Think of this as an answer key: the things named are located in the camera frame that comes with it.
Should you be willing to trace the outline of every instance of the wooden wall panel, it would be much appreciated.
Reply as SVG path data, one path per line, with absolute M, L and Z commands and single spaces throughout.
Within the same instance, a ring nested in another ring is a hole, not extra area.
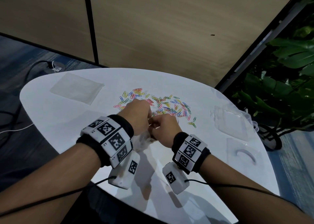
M 85 0 L 0 0 L 0 32 L 94 62 Z
M 91 0 L 99 60 L 214 87 L 288 1 Z

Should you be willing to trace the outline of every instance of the table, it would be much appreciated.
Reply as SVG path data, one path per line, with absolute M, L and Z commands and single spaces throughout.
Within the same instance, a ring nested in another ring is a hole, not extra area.
M 51 87 L 65 73 L 104 83 L 105 86 L 91 105 L 51 93 Z M 157 97 L 173 94 L 184 100 L 191 107 L 193 116 L 197 117 L 197 127 L 189 125 L 186 120 L 179 120 L 182 130 L 207 142 L 212 154 L 226 162 L 226 142 L 230 136 L 216 129 L 211 113 L 215 106 L 234 105 L 214 88 L 184 77 L 126 68 L 67 71 L 30 81 L 22 89 L 20 100 L 40 133 L 58 153 L 62 153 L 75 144 L 80 130 L 88 123 L 101 115 L 116 114 L 118 110 L 113 106 L 117 105 L 124 91 L 140 87 L 151 91 Z M 279 194 L 272 165 L 258 135 L 254 133 L 247 144 L 260 151 L 264 169 L 263 175 L 251 172 L 249 177 L 273 193 Z M 162 168 L 171 162 L 172 155 L 171 150 L 155 142 L 140 153 L 141 160 L 130 189 L 120 189 L 107 182 L 99 184 L 99 187 L 143 213 L 169 224 L 236 222 L 236 217 L 207 185 L 190 182 L 190 186 L 179 195 L 171 191 L 162 174 Z M 92 182 L 108 177 L 110 171 L 111 167 L 100 168 Z M 203 181 L 196 173 L 187 177 Z

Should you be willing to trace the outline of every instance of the forearm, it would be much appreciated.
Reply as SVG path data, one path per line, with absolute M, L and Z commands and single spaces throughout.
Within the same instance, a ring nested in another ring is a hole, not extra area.
M 208 183 L 237 184 L 268 191 L 214 155 L 207 156 L 199 173 Z M 313 223 L 309 216 L 280 198 L 237 187 L 212 187 L 212 189 L 240 223 Z
M 90 147 L 78 143 L 0 193 L 0 212 L 86 186 L 100 168 Z M 80 193 L 1 218 L 1 223 L 60 223 Z

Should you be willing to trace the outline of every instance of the hand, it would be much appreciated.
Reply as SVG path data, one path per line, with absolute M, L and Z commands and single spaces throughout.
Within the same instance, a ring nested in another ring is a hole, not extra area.
M 134 99 L 118 115 L 131 124 L 134 135 L 140 135 L 148 129 L 148 119 L 152 117 L 152 111 L 147 101 Z
M 149 133 L 167 148 L 172 147 L 175 135 L 182 131 L 176 118 L 169 114 L 153 116 L 149 123 Z

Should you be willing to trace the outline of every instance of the black cable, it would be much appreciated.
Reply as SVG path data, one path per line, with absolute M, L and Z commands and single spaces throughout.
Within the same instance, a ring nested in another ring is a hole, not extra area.
M 39 63 L 48 63 L 48 65 L 51 63 L 49 61 L 46 61 L 46 60 L 40 60 L 40 61 L 37 61 L 35 62 L 31 67 L 30 69 L 28 70 L 24 80 L 23 80 L 23 83 L 22 83 L 22 88 L 26 85 L 27 83 L 27 80 L 28 80 L 28 76 L 30 74 L 30 71 L 33 69 L 33 67 L 35 67 L 37 64 Z M 17 120 L 18 120 L 18 117 L 20 115 L 20 112 L 21 112 L 21 109 L 22 109 L 22 104 L 21 102 L 19 103 L 18 105 L 18 108 L 16 109 L 16 111 L 14 113 L 11 113 L 11 112 L 7 112 L 7 111 L 0 111 L 0 113 L 4 113 L 4 114 L 8 114 L 8 115 L 11 115 L 12 116 L 12 119 L 9 123 L 7 124 L 4 124 L 4 125 L 1 125 L 0 126 L 0 129 L 3 129 L 5 127 L 10 127 L 9 130 L 14 130 L 14 127 L 18 124 Z M 9 139 L 11 138 L 13 132 L 10 131 L 7 133 L 8 135 L 6 136 L 6 140 L 0 144 L 0 148 L 2 148 L 8 141 Z
M 98 184 L 100 184 L 100 183 L 102 183 L 102 182 L 104 182 L 104 181 L 106 181 L 108 179 L 111 179 L 111 178 L 116 178 L 116 176 L 110 176 L 108 178 L 105 178 L 105 179 L 103 179 L 103 180 L 101 180 L 101 181 L 99 181 L 97 183 L 94 183 L 94 184 L 86 186 L 86 187 L 81 187 L 81 188 L 76 189 L 76 190 L 72 190 L 72 191 L 69 191 L 69 192 L 66 192 L 66 193 L 63 193 L 63 194 L 59 194 L 59 195 L 56 195 L 56 196 L 45 198 L 45 199 L 42 199 L 42 200 L 39 200 L 39 201 L 36 201 L 36 202 L 33 202 L 33 203 L 25 204 L 23 206 L 16 207 L 16 208 L 13 208 L 13 209 L 1 212 L 0 213 L 0 218 L 4 217 L 4 216 L 7 216 L 9 214 L 12 214 L 12 213 L 15 213 L 15 212 L 18 212 L 18 211 L 21 211 L 21 210 L 24 210 L 24 209 L 27 209 L 27 208 L 30 208 L 30 207 L 42 204 L 42 203 L 45 203 L 45 202 L 49 202 L 49 201 L 52 201 L 52 200 L 55 200 L 55 199 L 58 199 L 58 198 L 63 198 L 65 196 L 72 195 L 74 193 L 78 193 L 78 192 L 83 191 L 85 189 L 89 189 L 91 187 L 94 187 L 94 186 L 96 186 L 96 185 L 98 185 Z
M 222 183 L 206 183 L 206 182 L 202 182 L 202 181 L 198 181 L 198 180 L 195 180 L 195 179 L 187 179 L 187 180 L 184 180 L 184 182 L 188 182 L 188 181 L 195 181 L 195 182 L 199 182 L 199 183 L 202 183 L 202 184 L 206 184 L 206 185 L 209 185 L 211 187 L 238 187 L 238 188 L 244 188 L 244 189 L 249 189 L 249 190 L 253 190 L 253 191 L 257 191 L 257 192 L 260 192 L 260 193 L 264 193 L 264 194 L 268 194 L 268 195 L 271 195 L 271 196 L 274 196 L 274 197 L 277 197 L 277 198 L 280 198 L 282 200 L 285 200 L 291 204 L 293 204 L 294 206 L 296 206 L 301 212 L 304 213 L 304 211 L 298 207 L 295 203 L 287 200 L 287 199 L 284 199 L 282 198 L 281 196 L 278 196 L 276 194 L 273 194 L 271 192 L 267 192 L 267 191 L 264 191 L 264 190 L 260 190 L 258 188 L 254 188 L 254 187 L 248 187 L 248 186 L 242 186 L 242 185 L 237 185 L 237 184 L 222 184 Z

